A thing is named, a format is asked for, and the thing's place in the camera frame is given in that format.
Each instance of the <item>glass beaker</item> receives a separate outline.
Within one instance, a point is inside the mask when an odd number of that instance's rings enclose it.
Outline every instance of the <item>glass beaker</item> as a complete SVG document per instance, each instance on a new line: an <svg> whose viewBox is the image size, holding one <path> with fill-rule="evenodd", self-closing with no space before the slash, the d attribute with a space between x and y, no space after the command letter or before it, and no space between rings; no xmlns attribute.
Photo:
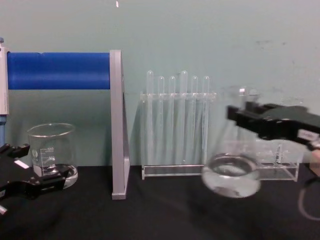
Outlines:
<svg viewBox="0 0 320 240"><path fill-rule="evenodd" d="M75 127L67 123L47 123L27 131L33 171L38 176L47 176L68 167L64 188L72 186L78 179L74 131Z"/></svg>
<svg viewBox="0 0 320 240"><path fill-rule="evenodd" d="M244 108L246 102L256 102L255 89L231 87L225 90L227 105ZM230 198L245 198L260 189L256 162L256 134L224 120L213 155L202 169L202 180L213 192Z"/></svg>

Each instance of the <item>clear acrylic rack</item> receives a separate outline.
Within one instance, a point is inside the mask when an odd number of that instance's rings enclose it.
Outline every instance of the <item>clear acrylic rack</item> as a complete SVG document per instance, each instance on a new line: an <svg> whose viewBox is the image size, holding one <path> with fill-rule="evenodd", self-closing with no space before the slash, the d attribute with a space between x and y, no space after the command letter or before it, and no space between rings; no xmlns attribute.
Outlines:
<svg viewBox="0 0 320 240"><path fill-rule="evenodd" d="M209 111L216 99L208 76L176 79L148 71L140 98L142 178L201 173L208 150Z"/></svg>

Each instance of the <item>black tabletop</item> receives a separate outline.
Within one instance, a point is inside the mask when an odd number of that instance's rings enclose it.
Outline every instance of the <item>black tabletop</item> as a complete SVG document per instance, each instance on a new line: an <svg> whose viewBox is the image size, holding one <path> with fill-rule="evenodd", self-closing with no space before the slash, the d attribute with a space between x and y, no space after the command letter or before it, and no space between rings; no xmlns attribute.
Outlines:
<svg viewBox="0 0 320 240"><path fill-rule="evenodd" d="M80 167L74 186L36 200L6 199L0 240L320 239L320 222L297 209L302 182L313 176L305 166L298 182L263 181L244 199L210 192L199 176L141 180L140 172L131 167L126 200L111 200L110 167ZM320 213L320 185L306 205Z"/></svg>

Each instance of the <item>blue padded bar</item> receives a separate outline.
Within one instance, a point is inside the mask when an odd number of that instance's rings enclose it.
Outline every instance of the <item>blue padded bar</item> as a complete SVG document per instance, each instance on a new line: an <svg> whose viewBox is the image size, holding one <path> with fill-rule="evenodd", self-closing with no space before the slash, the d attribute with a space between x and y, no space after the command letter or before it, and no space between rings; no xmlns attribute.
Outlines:
<svg viewBox="0 0 320 240"><path fill-rule="evenodd" d="M10 90L110 89L109 53L9 52Z"/></svg>

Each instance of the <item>light blue wall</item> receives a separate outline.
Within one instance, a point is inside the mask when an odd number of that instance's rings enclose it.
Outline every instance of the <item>light blue wall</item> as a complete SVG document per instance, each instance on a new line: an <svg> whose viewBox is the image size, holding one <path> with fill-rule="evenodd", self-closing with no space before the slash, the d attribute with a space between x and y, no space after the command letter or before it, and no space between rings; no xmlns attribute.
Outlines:
<svg viewBox="0 0 320 240"><path fill-rule="evenodd" d="M217 89L249 84L263 90L265 99L278 91L302 98L320 114L319 0L118 3L119 8L115 0L3 0L0 35L12 52L122 49L130 134L148 70L208 75ZM25 131L35 124L68 122L78 129L80 165L108 163L108 91L12 91L10 110L8 142L27 141Z"/></svg>

